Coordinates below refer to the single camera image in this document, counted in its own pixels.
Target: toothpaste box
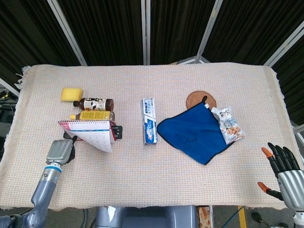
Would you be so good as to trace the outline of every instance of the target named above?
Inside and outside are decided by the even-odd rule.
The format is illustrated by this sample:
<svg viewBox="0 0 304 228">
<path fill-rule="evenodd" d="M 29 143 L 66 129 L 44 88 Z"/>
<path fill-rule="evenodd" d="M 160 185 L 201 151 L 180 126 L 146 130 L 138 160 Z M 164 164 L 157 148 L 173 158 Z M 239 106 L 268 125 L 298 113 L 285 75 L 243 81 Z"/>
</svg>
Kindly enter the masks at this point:
<svg viewBox="0 0 304 228">
<path fill-rule="evenodd" d="M 142 107 L 142 131 L 143 131 L 143 144 L 156 144 L 157 132 L 156 132 L 156 119 L 155 119 L 155 105 L 154 99 L 143 99 L 141 103 Z"/>
</svg>

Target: blue towel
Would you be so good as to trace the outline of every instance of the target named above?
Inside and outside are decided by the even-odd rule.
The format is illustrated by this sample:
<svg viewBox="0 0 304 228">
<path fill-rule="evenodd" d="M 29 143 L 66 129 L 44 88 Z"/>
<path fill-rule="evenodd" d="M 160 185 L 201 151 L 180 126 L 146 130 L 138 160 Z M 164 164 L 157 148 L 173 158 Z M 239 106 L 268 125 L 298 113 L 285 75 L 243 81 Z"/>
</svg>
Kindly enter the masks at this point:
<svg viewBox="0 0 304 228">
<path fill-rule="evenodd" d="M 163 120 L 157 132 L 171 146 L 204 165 L 232 144 L 226 145 L 218 121 L 203 102 Z"/>
</svg>

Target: orange fingertip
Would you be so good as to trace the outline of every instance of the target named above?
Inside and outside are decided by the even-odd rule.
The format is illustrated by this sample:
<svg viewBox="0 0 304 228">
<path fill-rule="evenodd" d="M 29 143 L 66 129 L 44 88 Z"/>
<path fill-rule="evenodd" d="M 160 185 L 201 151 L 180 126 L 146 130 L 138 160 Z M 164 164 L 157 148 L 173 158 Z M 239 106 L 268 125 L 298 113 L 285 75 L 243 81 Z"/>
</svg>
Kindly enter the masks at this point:
<svg viewBox="0 0 304 228">
<path fill-rule="evenodd" d="M 263 190 L 263 192 L 265 192 L 265 193 L 266 193 L 267 190 L 271 190 L 263 182 L 258 182 L 257 184 L 261 188 L 261 190 Z"/>
<path fill-rule="evenodd" d="M 267 150 L 265 147 L 262 147 L 262 151 L 266 155 L 267 158 L 270 158 L 271 156 L 273 156 L 273 154 L 269 150 Z"/>
</svg>

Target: beige woven tablecloth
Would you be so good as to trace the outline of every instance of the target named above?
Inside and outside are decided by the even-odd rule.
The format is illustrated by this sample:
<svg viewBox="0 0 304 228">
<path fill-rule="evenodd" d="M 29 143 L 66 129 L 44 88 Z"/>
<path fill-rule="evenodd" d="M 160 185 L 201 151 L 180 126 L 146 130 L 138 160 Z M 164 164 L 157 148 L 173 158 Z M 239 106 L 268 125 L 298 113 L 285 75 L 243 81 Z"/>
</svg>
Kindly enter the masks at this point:
<svg viewBox="0 0 304 228">
<path fill-rule="evenodd" d="M 247 205 L 283 207 L 262 192 L 258 181 L 278 190 L 261 146 L 289 147 L 299 160 L 275 72 L 266 66 L 233 63 L 176 66 L 33 66 L 24 76 L 14 121 L 0 163 L 0 207 L 31 207 L 35 187 L 59 120 L 80 112 L 60 102 L 63 87 L 81 87 L 84 97 L 114 99 L 123 139 L 113 152 L 76 142 L 76 157 L 63 173 L 50 208 L 151 205 Z M 204 166 L 161 137 L 143 146 L 140 100 L 155 98 L 156 119 L 186 110 L 187 96 L 211 93 L 218 107 L 231 105 L 246 137 Z"/>
</svg>

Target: yellow sponge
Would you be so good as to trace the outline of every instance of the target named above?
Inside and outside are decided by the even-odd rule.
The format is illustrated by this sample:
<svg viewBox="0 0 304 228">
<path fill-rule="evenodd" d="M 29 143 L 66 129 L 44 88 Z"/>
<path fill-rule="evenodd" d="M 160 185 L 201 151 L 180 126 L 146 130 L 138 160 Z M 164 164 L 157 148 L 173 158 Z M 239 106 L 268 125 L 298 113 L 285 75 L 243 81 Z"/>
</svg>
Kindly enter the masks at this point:
<svg viewBox="0 0 304 228">
<path fill-rule="evenodd" d="M 63 88 L 61 92 L 61 101 L 79 101 L 82 98 L 83 90 L 81 88 Z"/>
</svg>

